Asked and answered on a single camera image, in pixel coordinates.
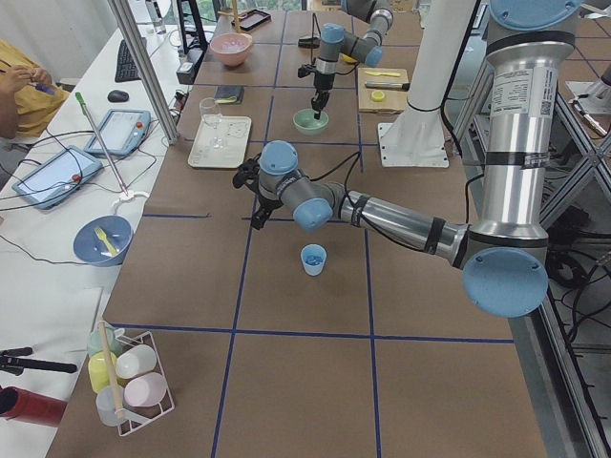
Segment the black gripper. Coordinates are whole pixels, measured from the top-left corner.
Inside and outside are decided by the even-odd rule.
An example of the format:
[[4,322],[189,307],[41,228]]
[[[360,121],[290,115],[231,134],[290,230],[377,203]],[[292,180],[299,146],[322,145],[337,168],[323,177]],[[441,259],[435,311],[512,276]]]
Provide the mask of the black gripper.
[[256,230],[264,228],[265,223],[269,220],[272,213],[282,207],[282,202],[277,198],[265,197],[259,189],[259,185],[251,183],[249,189],[256,195],[259,203],[258,209],[253,213],[250,219],[250,226]]
[[311,108],[314,110],[314,118],[320,119],[321,111],[326,107],[329,93],[333,89],[335,73],[323,73],[313,64],[303,64],[297,71],[299,78],[310,74],[314,75],[315,95],[311,98]]

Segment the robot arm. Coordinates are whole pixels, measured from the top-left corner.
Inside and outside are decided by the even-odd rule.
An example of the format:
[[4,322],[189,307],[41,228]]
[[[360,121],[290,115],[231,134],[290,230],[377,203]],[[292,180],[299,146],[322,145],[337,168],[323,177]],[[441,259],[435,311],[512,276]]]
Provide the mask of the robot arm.
[[299,77],[314,74],[316,94],[311,98],[314,118],[319,120],[325,108],[329,92],[333,89],[336,65],[340,54],[345,54],[368,67],[376,67],[382,58],[383,38],[392,26],[393,12],[390,1],[347,0],[341,2],[341,10],[369,24],[363,37],[346,31],[343,26],[326,23],[320,34],[320,52],[312,64],[304,64],[298,70]]
[[[285,206],[304,230],[337,218],[367,228],[411,251],[436,255],[463,270],[469,299],[490,314],[514,318],[543,302],[548,234],[539,223],[549,161],[549,140],[561,62],[575,48],[582,1],[489,1],[485,63],[494,70],[490,129],[483,167],[483,203],[478,221],[453,224],[441,218],[348,190],[344,184],[316,184],[299,169],[292,144],[274,140],[248,159],[233,177],[260,207],[250,220],[262,229]],[[471,33],[479,1],[432,1],[408,90],[407,105],[379,134],[384,166],[441,166],[443,105]],[[390,1],[342,1],[341,11],[369,28],[358,37],[326,23],[315,63],[298,71],[314,74],[311,99],[320,118],[333,89],[343,53],[366,67],[383,55],[391,29]]]

